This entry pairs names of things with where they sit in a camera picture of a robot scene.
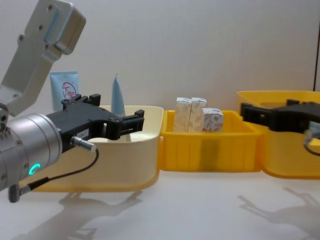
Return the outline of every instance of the small printed box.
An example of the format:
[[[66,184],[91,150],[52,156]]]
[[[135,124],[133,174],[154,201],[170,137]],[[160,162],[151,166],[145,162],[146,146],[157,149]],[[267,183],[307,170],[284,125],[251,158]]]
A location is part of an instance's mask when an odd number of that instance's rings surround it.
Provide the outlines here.
[[[217,108],[202,108],[202,131],[203,132],[222,132],[224,125],[224,114]]]
[[[203,128],[203,111],[202,108],[207,107],[207,100],[200,97],[191,98],[191,112],[189,118],[188,132],[198,133],[202,132]]]
[[[191,111],[191,99],[177,97],[175,105],[175,116],[173,122],[174,132],[187,132]]]

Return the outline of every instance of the yellow plastic bin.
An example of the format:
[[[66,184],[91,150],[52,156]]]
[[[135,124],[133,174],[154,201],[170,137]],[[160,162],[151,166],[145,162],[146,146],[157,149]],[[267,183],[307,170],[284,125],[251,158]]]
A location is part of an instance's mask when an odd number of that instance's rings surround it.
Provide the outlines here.
[[[320,104],[320,92],[314,91],[240,91],[237,95],[239,107],[241,103],[249,103],[271,109],[285,106],[287,99]],[[304,149],[303,134],[275,132],[251,124],[263,133],[258,142],[258,159],[266,173],[283,178],[320,178],[320,157]],[[316,141],[311,149],[320,152]]]
[[[110,106],[101,106],[110,110]],[[157,168],[158,141],[163,119],[163,108],[157,106],[125,106],[127,115],[144,110],[143,130],[131,133],[131,142],[94,138],[99,149],[96,164],[79,174],[53,180],[37,188],[39,192],[123,192],[136,191],[154,184]],[[95,154],[75,147],[62,154],[54,165],[26,178],[27,184],[43,177],[53,177],[81,169],[90,164]]]
[[[261,136],[235,111],[222,111],[222,132],[172,132],[175,111],[164,111],[159,167],[180,172],[253,172]]]

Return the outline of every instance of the white wall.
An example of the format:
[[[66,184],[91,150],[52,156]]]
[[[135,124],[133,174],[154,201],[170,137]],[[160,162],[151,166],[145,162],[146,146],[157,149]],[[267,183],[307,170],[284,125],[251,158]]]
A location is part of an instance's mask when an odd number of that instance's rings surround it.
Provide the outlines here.
[[[236,107],[240,90],[312,90],[320,0],[73,0],[87,24],[53,70],[78,70],[86,95],[174,108],[177,96]],[[36,0],[0,1],[0,79]],[[52,111],[50,81],[27,112]]]

